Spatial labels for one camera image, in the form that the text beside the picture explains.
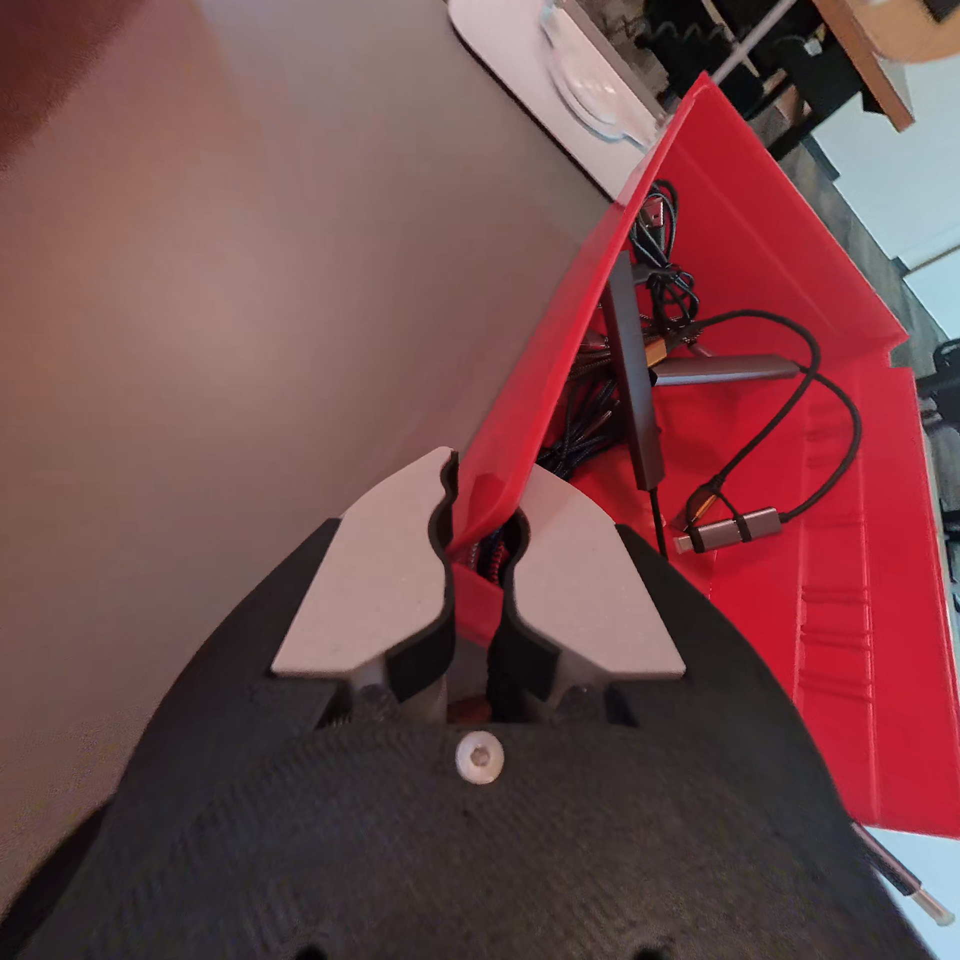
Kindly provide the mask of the dark grey usb hub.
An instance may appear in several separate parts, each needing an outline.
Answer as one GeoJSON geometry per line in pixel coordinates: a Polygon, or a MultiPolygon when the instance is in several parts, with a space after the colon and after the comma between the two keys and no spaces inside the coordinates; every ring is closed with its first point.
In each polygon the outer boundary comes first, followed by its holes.
{"type": "Polygon", "coordinates": [[[618,251],[601,294],[601,309],[636,486],[649,493],[666,471],[632,267],[629,252],[618,251]]]}

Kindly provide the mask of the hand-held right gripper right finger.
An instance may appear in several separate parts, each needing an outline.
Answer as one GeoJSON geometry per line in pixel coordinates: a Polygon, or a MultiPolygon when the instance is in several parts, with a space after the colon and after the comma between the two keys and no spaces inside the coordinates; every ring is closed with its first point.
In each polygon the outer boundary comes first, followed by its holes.
{"type": "Polygon", "coordinates": [[[488,649],[498,706],[558,706],[569,690],[677,680],[687,667],[613,519],[535,465],[522,493],[488,649]]]}

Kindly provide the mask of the wooden desk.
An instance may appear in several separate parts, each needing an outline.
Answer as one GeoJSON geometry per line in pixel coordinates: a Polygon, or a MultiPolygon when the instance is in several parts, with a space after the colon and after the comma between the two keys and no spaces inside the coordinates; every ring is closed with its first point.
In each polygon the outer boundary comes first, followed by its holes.
{"type": "Polygon", "coordinates": [[[815,1],[865,90],[899,133],[915,122],[906,66],[959,53],[957,1],[815,1]]]}

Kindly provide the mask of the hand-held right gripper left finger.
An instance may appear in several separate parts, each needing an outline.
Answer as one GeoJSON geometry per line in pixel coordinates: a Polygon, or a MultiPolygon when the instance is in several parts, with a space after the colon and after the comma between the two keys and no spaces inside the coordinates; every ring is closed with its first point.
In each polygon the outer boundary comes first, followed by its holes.
{"type": "Polygon", "coordinates": [[[338,519],[270,666],[277,677],[378,686],[400,704],[447,704],[456,629],[447,546],[459,458],[440,446],[338,519]]]}

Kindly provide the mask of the black office chair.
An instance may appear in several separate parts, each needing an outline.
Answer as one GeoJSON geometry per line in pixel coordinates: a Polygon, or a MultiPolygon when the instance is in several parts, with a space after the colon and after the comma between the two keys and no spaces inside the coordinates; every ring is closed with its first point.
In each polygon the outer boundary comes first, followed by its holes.
{"type": "Polygon", "coordinates": [[[932,353],[934,371],[916,379],[946,541],[959,543],[959,339],[932,353]]]}

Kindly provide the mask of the silver plug adapter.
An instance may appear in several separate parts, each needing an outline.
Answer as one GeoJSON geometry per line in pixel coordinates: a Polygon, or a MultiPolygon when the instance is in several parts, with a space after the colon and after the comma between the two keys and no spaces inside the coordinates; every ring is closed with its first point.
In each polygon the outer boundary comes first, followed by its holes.
{"type": "Polygon", "coordinates": [[[741,528],[734,518],[725,518],[706,524],[695,524],[687,532],[678,534],[675,548],[678,554],[707,554],[744,543],[741,528]]]}

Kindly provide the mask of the red plastic bin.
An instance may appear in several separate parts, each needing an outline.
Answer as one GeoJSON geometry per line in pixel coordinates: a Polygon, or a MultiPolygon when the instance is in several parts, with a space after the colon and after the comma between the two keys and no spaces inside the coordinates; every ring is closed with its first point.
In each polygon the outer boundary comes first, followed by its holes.
{"type": "Polygon", "coordinates": [[[507,522],[645,192],[678,191],[678,264],[702,315],[755,309],[804,326],[850,396],[850,469],[779,534],[675,569],[761,654],[815,739],[853,818],[958,838],[958,680],[939,510],[906,333],[721,90],[706,76],[567,268],[462,455],[451,550],[507,522]]]}

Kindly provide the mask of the white stand with clear posts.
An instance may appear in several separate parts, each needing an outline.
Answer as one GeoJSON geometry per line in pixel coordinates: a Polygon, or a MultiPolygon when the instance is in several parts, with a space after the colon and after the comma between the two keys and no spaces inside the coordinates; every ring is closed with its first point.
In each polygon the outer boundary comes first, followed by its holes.
{"type": "Polygon", "coordinates": [[[668,123],[586,2],[451,1],[462,45],[610,201],[625,205],[668,123]]]}

